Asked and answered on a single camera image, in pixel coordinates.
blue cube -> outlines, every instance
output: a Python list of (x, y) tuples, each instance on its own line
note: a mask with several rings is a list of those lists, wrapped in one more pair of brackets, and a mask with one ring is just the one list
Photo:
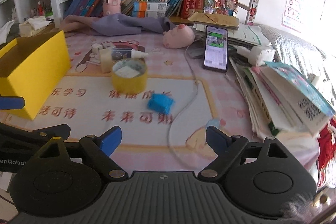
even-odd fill
[(152, 98), (148, 101), (148, 108), (156, 112), (168, 115), (174, 100), (164, 94), (153, 94)]

envelope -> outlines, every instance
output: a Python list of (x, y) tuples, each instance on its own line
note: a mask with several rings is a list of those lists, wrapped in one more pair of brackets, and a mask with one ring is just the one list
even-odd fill
[(239, 18), (227, 15), (201, 14), (196, 12), (189, 17), (188, 20), (203, 23), (209, 26), (226, 27), (236, 30), (238, 30), (239, 27)]

pink bottle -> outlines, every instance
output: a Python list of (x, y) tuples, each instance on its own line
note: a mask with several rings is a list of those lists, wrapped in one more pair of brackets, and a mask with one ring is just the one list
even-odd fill
[(103, 0), (104, 16), (121, 13), (120, 0)]

purple blanket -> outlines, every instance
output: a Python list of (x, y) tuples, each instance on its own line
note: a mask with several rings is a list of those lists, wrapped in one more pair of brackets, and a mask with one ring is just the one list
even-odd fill
[(137, 18), (123, 14), (109, 15), (103, 18), (67, 16), (60, 24), (59, 29), (71, 36), (77, 32), (88, 35), (127, 35), (140, 34), (142, 31), (161, 33), (172, 30), (176, 25), (167, 17)]

pink pig toy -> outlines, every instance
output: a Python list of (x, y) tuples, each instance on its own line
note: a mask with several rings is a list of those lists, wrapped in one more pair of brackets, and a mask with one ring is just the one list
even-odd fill
[(191, 45), (195, 40), (194, 31), (184, 24), (163, 34), (163, 45), (166, 48), (183, 48)]

